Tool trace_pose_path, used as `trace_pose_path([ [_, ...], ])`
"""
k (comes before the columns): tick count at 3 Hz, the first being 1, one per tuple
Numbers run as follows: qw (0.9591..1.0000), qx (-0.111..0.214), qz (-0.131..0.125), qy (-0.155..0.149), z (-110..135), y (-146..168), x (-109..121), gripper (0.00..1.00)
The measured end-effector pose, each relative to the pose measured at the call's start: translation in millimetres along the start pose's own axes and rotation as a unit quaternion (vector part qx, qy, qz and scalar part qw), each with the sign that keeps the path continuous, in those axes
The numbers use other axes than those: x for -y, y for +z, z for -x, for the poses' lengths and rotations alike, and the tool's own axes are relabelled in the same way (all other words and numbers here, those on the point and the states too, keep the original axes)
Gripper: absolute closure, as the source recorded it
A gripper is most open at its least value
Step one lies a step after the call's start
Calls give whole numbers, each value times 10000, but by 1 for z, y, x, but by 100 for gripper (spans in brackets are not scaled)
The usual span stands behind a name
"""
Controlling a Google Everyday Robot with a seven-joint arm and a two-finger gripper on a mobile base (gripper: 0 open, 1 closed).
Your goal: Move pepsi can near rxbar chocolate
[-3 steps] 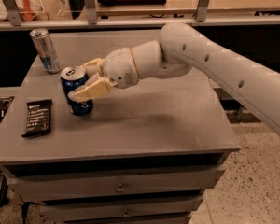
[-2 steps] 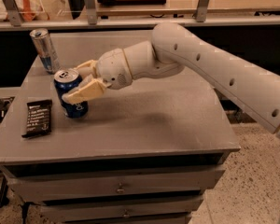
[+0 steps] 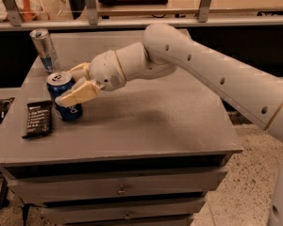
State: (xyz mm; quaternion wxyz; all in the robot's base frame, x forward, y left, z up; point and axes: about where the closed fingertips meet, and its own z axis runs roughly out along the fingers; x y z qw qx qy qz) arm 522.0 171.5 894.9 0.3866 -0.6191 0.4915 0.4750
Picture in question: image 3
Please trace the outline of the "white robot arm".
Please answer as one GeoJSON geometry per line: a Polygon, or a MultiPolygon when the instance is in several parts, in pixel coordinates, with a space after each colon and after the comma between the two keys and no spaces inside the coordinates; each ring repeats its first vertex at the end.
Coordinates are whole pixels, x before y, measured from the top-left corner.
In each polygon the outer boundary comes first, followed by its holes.
{"type": "Polygon", "coordinates": [[[283,79],[202,45],[168,24],[150,24],[141,42],[107,51],[70,70],[75,84],[55,102],[67,107],[114,91],[134,79],[181,68],[245,118],[283,143],[283,79]]]}

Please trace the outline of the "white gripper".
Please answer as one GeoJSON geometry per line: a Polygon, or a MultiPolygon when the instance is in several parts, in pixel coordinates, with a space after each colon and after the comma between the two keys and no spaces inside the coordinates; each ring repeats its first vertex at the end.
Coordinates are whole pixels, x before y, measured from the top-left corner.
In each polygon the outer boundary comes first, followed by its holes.
{"type": "Polygon", "coordinates": [[[91,64],[80,63],[70,69],[68,73],[77,82],[55,99],[58,105],[64,107],[88,102],[96,98],[101,89],[114,91],[126,84],[125,76],[114,51],[107,51],[96,56],[91,64]]]}

